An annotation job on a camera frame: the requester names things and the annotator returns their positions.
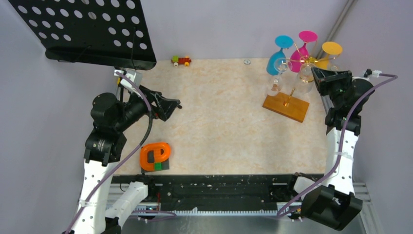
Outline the short clear glass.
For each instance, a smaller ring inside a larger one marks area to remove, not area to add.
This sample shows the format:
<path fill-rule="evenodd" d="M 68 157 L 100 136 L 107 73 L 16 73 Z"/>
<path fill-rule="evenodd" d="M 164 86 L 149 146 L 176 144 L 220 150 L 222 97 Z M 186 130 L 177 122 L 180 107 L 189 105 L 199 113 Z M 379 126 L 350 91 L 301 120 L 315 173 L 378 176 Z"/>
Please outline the short clear glass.
<path fill-rule="evenodd" d="M 270 75 L 267 94 L 271 97 L 276 96 L 283 86 L 283 74 L 290 70 L 292 64 L 288 58 L 272 59 L 268 62 L 266 71 Z"/>

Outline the tall clear wine glass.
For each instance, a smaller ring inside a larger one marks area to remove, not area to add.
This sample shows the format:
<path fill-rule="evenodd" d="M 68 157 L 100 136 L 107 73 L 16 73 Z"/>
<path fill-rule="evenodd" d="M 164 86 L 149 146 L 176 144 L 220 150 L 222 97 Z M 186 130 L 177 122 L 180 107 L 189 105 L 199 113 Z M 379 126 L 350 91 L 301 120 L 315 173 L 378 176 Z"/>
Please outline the tall clear wine glass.
<path fill-rule="evenodd" d="M 314 84 L 312 68 L 314 67 L 315 65 L 312 63 L 305 63 L 297 73 L 295 88 L 302 94 L 309 93 L 312 90 Z"/>

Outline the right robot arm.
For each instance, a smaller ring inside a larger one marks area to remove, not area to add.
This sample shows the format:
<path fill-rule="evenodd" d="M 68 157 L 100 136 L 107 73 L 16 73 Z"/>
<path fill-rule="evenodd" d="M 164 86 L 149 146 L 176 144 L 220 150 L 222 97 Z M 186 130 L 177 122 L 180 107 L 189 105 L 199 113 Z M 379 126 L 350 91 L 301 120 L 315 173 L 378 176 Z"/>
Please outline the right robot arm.
<path fill-rule="evenodd" d="M 353 186 L 354 149 L 361 133 L 360 112 L 374 93 L 374 86 L 351 71 L 311 69 L 319 94 L 328 97 L 327 160 L 324 176 L 313 181 L 299 175 L 286 186 L 286 196 L 301 200 L 300 214 L 337 231 L 343 230 L 362 210 Z"/>

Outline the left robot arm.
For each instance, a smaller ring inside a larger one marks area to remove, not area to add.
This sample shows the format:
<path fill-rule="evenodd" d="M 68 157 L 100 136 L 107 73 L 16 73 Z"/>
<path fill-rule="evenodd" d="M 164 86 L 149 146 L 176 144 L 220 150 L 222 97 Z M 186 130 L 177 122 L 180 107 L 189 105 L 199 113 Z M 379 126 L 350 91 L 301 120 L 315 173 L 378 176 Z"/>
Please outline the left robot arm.
<path fill-rule="evenodd" d="M 141 147 L 150 134 L 153 120 L 167 121 L 177 108 L 181 108 L 180 100 L 163 97 L 161 92 L 144 86 L 139 86 L 127 102 L 120 101 L 113 93 L 94 98 L 91 109 L 94 128 L 85 142 L 84 182 L 77 212 L 66 234 L 119 234 L 136 206 L 154 199 L 153 185 L 132 182 L 107 208 L 113 174 L 126 161 L 121 158 L 127 142 L 124 131 L 148 116 L 148 128 L 138 144 Z"/>

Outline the blue wine glass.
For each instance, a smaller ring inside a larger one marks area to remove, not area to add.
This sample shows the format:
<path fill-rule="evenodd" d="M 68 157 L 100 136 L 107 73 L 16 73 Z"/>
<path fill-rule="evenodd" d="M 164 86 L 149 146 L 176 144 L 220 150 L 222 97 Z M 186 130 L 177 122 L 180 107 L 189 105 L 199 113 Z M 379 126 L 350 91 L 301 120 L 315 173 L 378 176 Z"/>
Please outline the blue wine glass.
<path fill-rule="evenodd" d="M 290 48 L 294 44 L 294 41 L 290 36 L 280 35 L 275 38 L 275 44 L 280 48 L 280 50 L 270 57 L 266 67 L 267 73 L 271 76 L 279 74 L 276 61 L 280 62 L 282 59 L 285 59 L 285 53 L 283 50 Z"/>

